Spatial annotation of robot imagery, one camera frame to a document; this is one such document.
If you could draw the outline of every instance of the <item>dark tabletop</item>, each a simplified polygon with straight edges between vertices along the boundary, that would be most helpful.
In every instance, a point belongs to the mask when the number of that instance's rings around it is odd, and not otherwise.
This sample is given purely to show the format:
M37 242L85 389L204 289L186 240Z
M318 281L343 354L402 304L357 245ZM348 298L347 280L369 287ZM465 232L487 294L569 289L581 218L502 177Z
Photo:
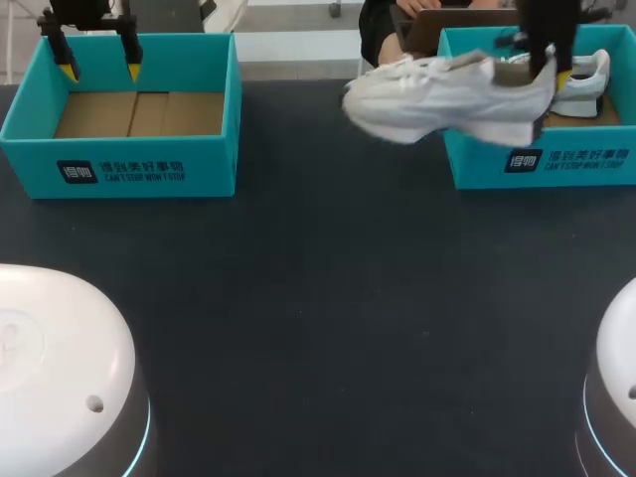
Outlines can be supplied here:
M33 202L0 158L0 262L119 307L160 477L577 475L636 191L457 192L439 136L367 137L340 87L244 86L231 200Z

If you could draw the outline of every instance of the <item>open box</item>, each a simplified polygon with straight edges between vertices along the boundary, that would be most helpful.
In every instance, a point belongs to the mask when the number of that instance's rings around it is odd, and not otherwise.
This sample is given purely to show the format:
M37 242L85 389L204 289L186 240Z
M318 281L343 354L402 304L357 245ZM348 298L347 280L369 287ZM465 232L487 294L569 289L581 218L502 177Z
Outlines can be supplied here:
M234 194L241 81L233 35L139 35L137 82L119 37L68 41L79 82L41 40L0 131L29 197Z
M495 39L511 28L447 29L438 54L456 57L480 49L495 57ZM543 135L529 148L480 142L457 130L444 132L455 187L493 189L636 184L636 36L625 25L584 25L574 44L577 56L605 49L611 80L598 118L574 119L551 113Z

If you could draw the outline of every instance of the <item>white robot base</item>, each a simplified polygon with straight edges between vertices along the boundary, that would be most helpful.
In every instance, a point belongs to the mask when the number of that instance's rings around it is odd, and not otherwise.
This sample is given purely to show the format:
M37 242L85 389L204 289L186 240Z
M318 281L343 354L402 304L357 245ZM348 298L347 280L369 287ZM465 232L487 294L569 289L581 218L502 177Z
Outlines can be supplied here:
M601 321L574 439L586 477L636 476L636 280Z
M65 273L0 265L0 475L154 477L156 442L112 302Z

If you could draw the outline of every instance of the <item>teal box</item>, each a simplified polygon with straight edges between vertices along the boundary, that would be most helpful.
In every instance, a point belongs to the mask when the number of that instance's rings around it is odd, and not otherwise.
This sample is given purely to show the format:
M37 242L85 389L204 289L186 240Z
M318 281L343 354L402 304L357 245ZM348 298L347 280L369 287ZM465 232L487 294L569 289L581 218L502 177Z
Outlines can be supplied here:
M0 131L0 147L32 199L227 197L235 192L241 81L229 34L139 35L129 76L115 35L69 36L79 82L41 40ZM223 92L221 134L54 138L70 92Z
M442 32L438 54L456 57L475 49L510 57L494 41L512 28L462 28ZM611 57L609 95L620 126L546 128L527 149L510 149L473 139L457 130L444 132L455 187L606 186L636 184L636 37L625 25L579 27L574 54L605 49Z

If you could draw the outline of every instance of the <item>cardboard bottom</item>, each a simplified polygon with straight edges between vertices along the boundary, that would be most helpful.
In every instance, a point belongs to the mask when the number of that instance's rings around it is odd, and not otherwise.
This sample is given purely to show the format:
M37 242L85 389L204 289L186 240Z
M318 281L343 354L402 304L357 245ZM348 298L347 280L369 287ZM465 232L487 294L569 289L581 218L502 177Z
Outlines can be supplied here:
M568 117L551 112L544 121L544 127L594 127L594 126L620 126L620 116L612 98L606 92L602 96L600 114L596 117Z
M220 135L222 92L72 92L56 138Z

